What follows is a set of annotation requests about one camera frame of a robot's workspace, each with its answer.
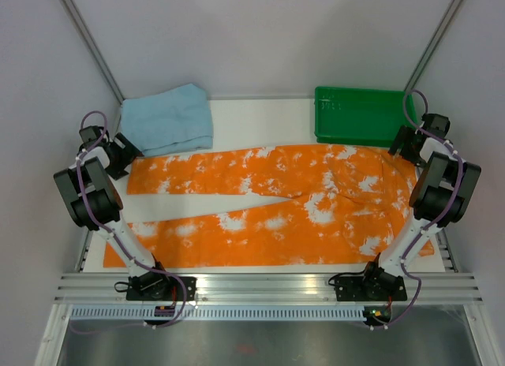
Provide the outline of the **orange tie-dye trousers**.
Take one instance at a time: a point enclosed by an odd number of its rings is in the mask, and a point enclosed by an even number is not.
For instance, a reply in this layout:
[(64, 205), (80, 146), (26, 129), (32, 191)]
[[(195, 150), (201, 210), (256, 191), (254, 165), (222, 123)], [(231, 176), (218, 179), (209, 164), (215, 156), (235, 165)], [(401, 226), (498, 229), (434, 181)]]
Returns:
[(303, 144), (138, 159), (126, 191), (268, 196), (272, 204), (131, 222), (164, 267), (364, 263), (410, 213), (414, 166), (384, 149)]

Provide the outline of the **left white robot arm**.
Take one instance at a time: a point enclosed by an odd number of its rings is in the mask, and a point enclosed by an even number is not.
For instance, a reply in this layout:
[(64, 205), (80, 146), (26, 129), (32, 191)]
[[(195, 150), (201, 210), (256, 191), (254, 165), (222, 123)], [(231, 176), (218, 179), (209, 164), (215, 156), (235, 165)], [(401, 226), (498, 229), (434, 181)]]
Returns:
[(123, 215), (123, 203), (112, 183), (128, 175), (125, 168), (142, 156), (121, 133), (109, 137), (93, 125), (79, 131), (82, 145), (76, 162), (54, 174), (54, 182), (72, 220), (104, 238), (127, 263), (129, 281), (118, 283), (131, 301), (161, 301), (173, 291), (162, 264), (140, 242)]

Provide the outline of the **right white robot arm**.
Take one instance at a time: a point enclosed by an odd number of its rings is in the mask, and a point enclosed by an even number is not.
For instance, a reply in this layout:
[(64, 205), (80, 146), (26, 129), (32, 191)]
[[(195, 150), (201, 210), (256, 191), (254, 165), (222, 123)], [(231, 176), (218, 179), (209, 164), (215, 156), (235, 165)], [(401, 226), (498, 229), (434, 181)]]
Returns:
[(402, 126), (388, 153), (399, 154), (422, 169), (410, 196), (412, 209), (399, 235), (365, 268), (360, 291), (370, 300), (388, 289), (402, 288), (406, 267), (432, 236), (465, 214), (481, 175), (481, 168), (462, 159), (447, 139), (450, 124), (419, 129)]

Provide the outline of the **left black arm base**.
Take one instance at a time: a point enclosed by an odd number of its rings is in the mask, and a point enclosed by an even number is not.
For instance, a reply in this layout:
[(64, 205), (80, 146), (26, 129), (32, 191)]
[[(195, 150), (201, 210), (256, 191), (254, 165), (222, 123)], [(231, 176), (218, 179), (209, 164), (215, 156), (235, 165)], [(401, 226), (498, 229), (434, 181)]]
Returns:
[(152, 271), (116, 282), (114, 289), (125, 293), (127, 301), (183, 301), (182, 286), (174, 277)]

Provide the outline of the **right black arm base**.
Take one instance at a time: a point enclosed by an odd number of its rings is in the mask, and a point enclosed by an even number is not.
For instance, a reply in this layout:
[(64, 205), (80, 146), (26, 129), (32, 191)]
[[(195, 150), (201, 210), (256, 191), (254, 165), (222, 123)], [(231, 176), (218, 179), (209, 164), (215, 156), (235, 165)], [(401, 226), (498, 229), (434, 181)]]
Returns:
[(331, 276), (328, 285), (334, 289), (337, 301), (407, 301), (403, 278), (387, 273), (378, 258), (367, 262), (363, 271)]

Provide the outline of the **light blue folded trousers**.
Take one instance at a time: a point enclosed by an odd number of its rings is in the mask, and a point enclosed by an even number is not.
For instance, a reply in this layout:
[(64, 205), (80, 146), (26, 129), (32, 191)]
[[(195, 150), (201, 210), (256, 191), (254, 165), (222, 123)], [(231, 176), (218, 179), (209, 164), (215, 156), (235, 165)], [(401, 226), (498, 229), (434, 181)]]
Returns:
[(195, 84), (127, 99), (120, 132), (145, 157), (213, 147), (213, 122), (207, 92)]

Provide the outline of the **green plastic tray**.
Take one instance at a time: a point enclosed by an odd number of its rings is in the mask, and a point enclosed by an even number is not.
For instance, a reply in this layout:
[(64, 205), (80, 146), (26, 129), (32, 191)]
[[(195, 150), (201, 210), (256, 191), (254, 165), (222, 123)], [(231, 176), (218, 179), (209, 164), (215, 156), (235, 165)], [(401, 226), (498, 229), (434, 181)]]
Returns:
[(317, 87), (314, 106), (314, 134), (322, 144), (389, 148), (401, 126), (417, 122), (403, 91)]

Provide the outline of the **aluminium mounting rail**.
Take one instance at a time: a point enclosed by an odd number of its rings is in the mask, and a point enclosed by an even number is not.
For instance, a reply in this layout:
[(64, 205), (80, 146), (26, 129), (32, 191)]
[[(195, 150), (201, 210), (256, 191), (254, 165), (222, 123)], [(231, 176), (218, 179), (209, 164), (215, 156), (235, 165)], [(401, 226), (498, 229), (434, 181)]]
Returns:
[[(481, 304), (477, 280), (468, 273), (420, 273), (418, 304)], [(328, 274), (196, 274), (196, 302), (208, 305), (333, 305)], [(119, 304), (116, 282), (125, 273), (68, 273), (60, 277), (54, 302)]]

